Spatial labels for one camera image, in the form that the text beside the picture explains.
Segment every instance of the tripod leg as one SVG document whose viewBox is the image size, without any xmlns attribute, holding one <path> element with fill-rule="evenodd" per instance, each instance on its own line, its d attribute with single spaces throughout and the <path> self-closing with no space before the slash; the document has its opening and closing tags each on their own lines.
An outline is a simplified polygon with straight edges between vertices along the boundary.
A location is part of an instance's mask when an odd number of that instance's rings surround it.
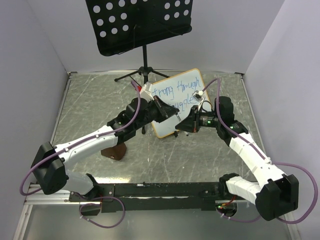
<svg viewBox="0 0 320 240">
<path fill-rule="evenodd" d="M 139 72 L 139 70 L 134 71 L 134 72 L 131 72 L 131 73 L 127 74 L 127 75 L 124 75 L 124 76 L 122 76 L 122 77 L 116 78 L 114 81 L 115 81 L 115 82 L 118 82 L 119 80 L 125 79 L 125 78 L 127 78 L 127 77 L 132 76 L 132 75 L 135 75 L 135 74 L 137 74 L 138 72 Z"/>
<path fill-rule="evenodd" d="M 146 134 L 146 128 L 145 128 L 145 126 L 143 126 L 143 127 L 142 127 L 142 129 L 141 129 L 141 133 L 142 133 L 143 135 L 145 135 L 145 134 Z"/>
<path fill-rule="evenodd" d="M 165 78 L 170 78 L 170 76 L 165 75 L 165 74 L 163 74 L 163 73 L 161 73 L 161 72 L 158 72 L 158 71 L 155 71 L 155 70 L 151 70 L 151 72 L 154 73 L 154 74 L 158 74 L 158 75 L 160 75 L 160 76 L 162 76 L 162 77 L 165 77 Z"/>
</svg>

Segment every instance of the scratched metal surface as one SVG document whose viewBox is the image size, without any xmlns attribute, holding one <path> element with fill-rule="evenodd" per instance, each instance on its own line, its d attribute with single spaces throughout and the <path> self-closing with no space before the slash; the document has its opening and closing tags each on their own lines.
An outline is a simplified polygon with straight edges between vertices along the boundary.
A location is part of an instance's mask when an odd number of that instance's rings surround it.
<svg viewBox="0 0 320 240">
<path fill-rule="evenodd" d="M 179 72 L 163 72 L 174 76 Z M 130 78 L 114 82 L 117 74 L 72 74 L 53 143 L 75 140 L 105 125 L 117 116 L 136 92 Z M 238 74 L 204 72 L 204 83 L 220 77 L 221 95 L 231 98 L 236 119 L 251 132 L 261 147 L 257 127 L 247 100 L 241 76 Z M 134 77 L 142 82 L 141 76 Z M 150 74 L 150 82 L 163 77 Z M 213 101 L 216 83 L 208 89 Z M 183 133 L 159 139 L 151 125 L 146 134 L 137 131 L 126 142 L 127 152 L 121 161 L 105 158 L 99 152 L 78 162 L 73 171 L 92 174 L 99 183 L 179 183 L 212 182 L 226 173 L 237 173 L 249 181 L 255 178 L 238 157 L 220 140 L 215 129 L 201 128 L 199 133 Z"/>
</svg>

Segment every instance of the wooden block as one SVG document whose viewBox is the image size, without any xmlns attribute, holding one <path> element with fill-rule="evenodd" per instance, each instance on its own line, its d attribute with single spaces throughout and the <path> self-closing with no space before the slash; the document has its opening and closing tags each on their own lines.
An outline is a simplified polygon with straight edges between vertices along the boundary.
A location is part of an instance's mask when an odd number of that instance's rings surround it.
<svg viewBox="0 0 320 240">
<path fill-rule="evenodd" d="M 121 160 L 127 150 L 126 144 L 123 142 L 117 146 L 105 148 L 101 150 L 101 155 L 114 160 Z"/>
</svg>

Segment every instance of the robotic arm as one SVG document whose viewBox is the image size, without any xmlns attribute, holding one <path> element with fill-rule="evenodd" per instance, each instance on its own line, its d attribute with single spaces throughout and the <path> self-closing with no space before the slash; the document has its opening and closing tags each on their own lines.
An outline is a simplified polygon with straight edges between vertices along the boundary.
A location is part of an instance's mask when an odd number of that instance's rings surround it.
<svg viewBox="0 0 320 240">
<path fill-rule="evenodd" d="M 95 197 L 98 189 L 95 187 L 97 182 L 94 177 L 88 173 L 71 171 L 74 164 L 100 150 L 128 141 L 136 135 L 136 130 L 152 121 L 161 123 L 179 112 L 178 108 L 164 103 L 158 96 L 152 97 L 147 89 L 149 87 L 149 84 L 146 84 L 140 91 L 140 107 L 134 120 L 138 98 L 134 98 L 117 117 L 86 136 L 56 146 L 52 146 L 50 142 L 40 146 L 31 167 L 47 156 L 61 152 L 33 171 L 44 194 L 50 195 L 62 189 L 77 192 L 89 199 Z"/>
<path fill-rule="evenodd" d="M 250 182 L 236 173 L 226 174 L 219 179 L 219 192 L 237 195 L 255 204 L 267 221 L 296 210 L 299 198 L 297 178 L 286 175 L 259 149 L 249 131 L 235 120 L 234 106 L 229 97 L 219 97 L 219 109 L 221 119 L 235 134 L 219 120 L 217 99 L 211 112 L 203 112 L 201 107 L 199 110 L 199 106 L 194 105 L 188 117 L 175 127 L 190 133 L 197 133 L 200 127 L 216 128 L 218 136 L 242 158 L 257 179 L 257 182 Z"/>
</svg>

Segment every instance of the red wire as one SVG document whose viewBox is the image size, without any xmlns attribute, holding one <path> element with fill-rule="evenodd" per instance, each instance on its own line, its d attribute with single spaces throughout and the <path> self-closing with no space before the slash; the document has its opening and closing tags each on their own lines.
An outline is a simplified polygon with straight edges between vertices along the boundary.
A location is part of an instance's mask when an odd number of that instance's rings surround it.
<svg viewBox="0 0 320 240">
<path fill-rule="evenodd" d="M 236 195 L 234 195 L 234 196 L 231 198 L 231 201 L 230 201 L 230 202 L 224 203 L 223 206 L 228 206 L 228 205 L 230 205 L 235 199 L 236 199 Z"/>
</svg>

